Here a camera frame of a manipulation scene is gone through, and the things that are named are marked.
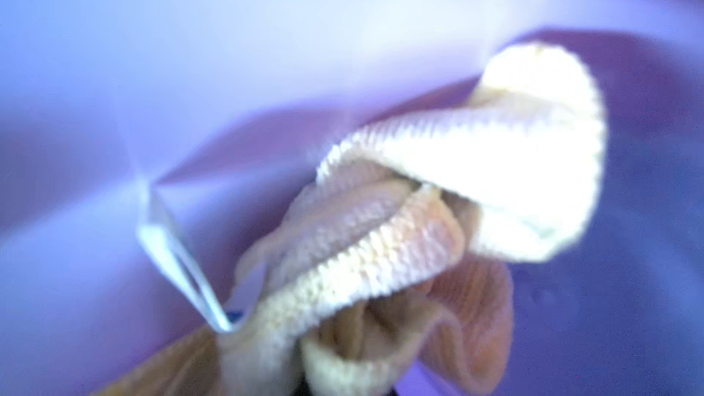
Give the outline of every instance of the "folded cloth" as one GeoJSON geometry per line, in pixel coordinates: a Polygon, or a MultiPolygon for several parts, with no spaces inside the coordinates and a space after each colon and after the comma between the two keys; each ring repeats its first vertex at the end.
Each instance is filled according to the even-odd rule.
{"type": "Polygon", "coordinates": [[[512,341],[506,262],[550,260],[584,232],[604,115],[573,54],[528,43],[494,57],[464,106],[347,136],[239,260],[235,287],[268,267],[242,328],[196,343],[150,394],[286,396],[305,379],[316,396],[383,395],[418,357],[491,392],[512,341]]]}

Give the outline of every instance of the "cream knit fabric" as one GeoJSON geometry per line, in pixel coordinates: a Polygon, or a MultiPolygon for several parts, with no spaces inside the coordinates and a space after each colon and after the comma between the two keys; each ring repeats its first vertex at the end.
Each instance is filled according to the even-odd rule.
{"type": "Polygon", "coordinates": [[[305,379],[315,396],[382,395],[418,357],[491,392],[512,341],[505,263],[585,230],[604,116],[574,55],[529,43],[492,59],[463,107],[352,133],[239,260],[235,286],[268,266],[242,328],[197,333],[105,394],[287,396],[305,379]]]}

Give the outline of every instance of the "tan fabric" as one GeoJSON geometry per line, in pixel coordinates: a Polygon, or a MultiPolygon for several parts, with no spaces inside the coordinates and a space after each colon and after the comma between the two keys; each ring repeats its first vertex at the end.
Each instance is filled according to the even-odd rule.
{"type": "Polygon", "coordinates": [[[580,236],[605,138],[601,95],[574,55],[506,49],[464,107],[333,147],[239,261],[235,286],[268,266],[240,330],[193,335],[104,394],[287,396],[305,376],[315,396],[374,396],[418,357],[491,392],[512,341],[505,262],[549,260],[580,236]]]}
{"type": "Polygon", "coordinates": [[[200,328],[94,395],[223,396],[213,331],[200,328]]]}

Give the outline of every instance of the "fabric fold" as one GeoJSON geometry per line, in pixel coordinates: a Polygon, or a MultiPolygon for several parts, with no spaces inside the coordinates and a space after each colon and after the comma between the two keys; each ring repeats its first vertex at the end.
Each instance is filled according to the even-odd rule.
{"type": "Polygon", "coordinates": [[[334,146],[239,260],[235,286],[267,266],[240,329],[189,341],[190,353],[118,387],[288,396],[305,379],[315,396],[375,396],[420,358],[488,394],[513,339],[506,263],[550,260],[584,232],[606,139],[601,93],[576,56],[505,49],[462,107],[370,124],[334,146]]]}

